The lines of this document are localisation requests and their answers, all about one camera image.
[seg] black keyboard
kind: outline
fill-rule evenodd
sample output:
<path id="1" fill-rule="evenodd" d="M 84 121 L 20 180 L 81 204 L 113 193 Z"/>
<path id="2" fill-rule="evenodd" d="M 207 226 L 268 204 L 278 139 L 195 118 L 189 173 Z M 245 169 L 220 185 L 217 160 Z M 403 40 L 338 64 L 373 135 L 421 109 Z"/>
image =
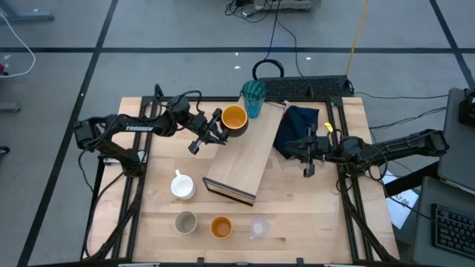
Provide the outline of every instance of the black keyboard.
<path id="1" fill-rule="evenodd" d="M 475 260 L 475 215 L 432 204 L 432 219 L 433 246 Z"/>
<path id="2" fill-rule="evenodd" d="M 346 76 L 262 78 L 267 97 L 352 96 Z"/>

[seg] white cup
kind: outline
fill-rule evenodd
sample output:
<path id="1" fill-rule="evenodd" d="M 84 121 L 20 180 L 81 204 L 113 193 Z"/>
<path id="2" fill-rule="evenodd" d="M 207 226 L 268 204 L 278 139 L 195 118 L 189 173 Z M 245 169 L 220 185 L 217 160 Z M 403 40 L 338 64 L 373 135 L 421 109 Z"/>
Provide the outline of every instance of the white cup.
<path id="1" fill-rule="evenodd" d="M 193 179 L 187 175 L 180 174 L 178 170 L 175 173 L 177 176 L 171 181 L 171 192 L 182 200 L 191 199 L 196 192 Z"/>

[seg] gray floor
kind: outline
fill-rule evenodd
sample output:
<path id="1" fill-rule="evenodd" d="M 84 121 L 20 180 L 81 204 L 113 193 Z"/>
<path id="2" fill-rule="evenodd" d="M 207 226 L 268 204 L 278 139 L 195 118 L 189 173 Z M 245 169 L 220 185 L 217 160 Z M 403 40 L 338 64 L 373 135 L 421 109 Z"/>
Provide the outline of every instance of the gray floor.
<path id="1" fill-rule="evenodd" d="M 459 45 L 474 48 L 475 9 L 472 0 L 438 0 Z M 111 0 L 18 0 L 19 9 L 51 11 L 54 22 L 13 25 L 31 47 L 95 47 Z M 104 47 L 266 47 L 273 16 L 257 24 L 224 16 L 226 1 L 119 0 Z M 364 0 L 323 0 L 320 10 L 284 11 L 281 22 L 298 38 L 299 47 L 351 47 Z M 293 38 L 279 26 L 274 46 L 293 47 Z M 361 31 L 359 47 L 449 48 L 429 1 L 373 0 Z M 21 47 L 0 24 L 0 47 Z M 94 71 L 79 118 L 114 113 L 124 96 L 150 95 L 154 83 L 166 95 L 200 89 L 205 96 L 237 96 L 251 77 L 252 66 L 265 53 L 102 53 Z M 475 69 L 475 54 L 464 54 Z M 0 145 L 11 152 L 0 161 L 0 258 L 14 266 L 50 176 L 85 72 L 90 53 L 37 53 L 36 66 L 27 76 L 0 80 L 2 101 L 20 101 L 20 113 L 0 113 Z M 297 76 L 294 53 L 272 53 Z M 349 54 L 299 53 L 304 75 L 344 74 Z M 5 53 L 10 73 L 27 69 L 28 53 Z M 259 76 L 275 76 L 263 65 Z M 432 96 L 452 87 L 468 86 L 453 54 L 357 53 L 350 79 L 357 91 L 379 96 Z M 363 96 L 371 126 L 387 124 L 443 107 L 444 99 L 377 100 Z M 425 116 L 386 130 L 378 141 L 405 136 L 425 128 L 441 129 L 444 113 Z M 91 193 L 77 166 L 79 150 L 70 143 L 30 264 L 79 259 Z M 411 169 L 433 159 L 415 156 L 400 162 Z M 86 154 L 84 166 L 93 182 L 96 158 Z M 407 170 L 390 164 L 399 175 Z"/>

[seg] blue cup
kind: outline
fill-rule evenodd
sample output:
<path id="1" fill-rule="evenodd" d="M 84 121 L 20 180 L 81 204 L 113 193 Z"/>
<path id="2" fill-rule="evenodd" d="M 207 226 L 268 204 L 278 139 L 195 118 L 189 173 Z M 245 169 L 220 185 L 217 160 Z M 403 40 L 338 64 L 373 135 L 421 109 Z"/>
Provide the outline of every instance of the blue cup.
<path id="1" fill-rule="evenodd" d="M 266 100 L 266 85 L 261 81 L 249 81 L 243 85 L 244 107 L 249 118 L 259 116 L 262 104 Z"/>

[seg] dark blue cloth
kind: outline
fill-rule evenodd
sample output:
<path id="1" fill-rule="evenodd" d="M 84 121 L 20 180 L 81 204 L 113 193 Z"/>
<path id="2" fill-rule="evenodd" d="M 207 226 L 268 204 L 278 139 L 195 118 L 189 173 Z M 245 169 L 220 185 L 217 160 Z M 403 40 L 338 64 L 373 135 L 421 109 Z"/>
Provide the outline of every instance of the dark blue cloth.
<path id="1" fill-rule="evenodd" d="M 274 148 L 281 152 L 284 158 L 289 159 L 292 155 L 285 150 L 285 142 L 304 138 L 311 124 L 318 125 L 318 110 L 291 106 L 281 120 L 275 135 Z"/>

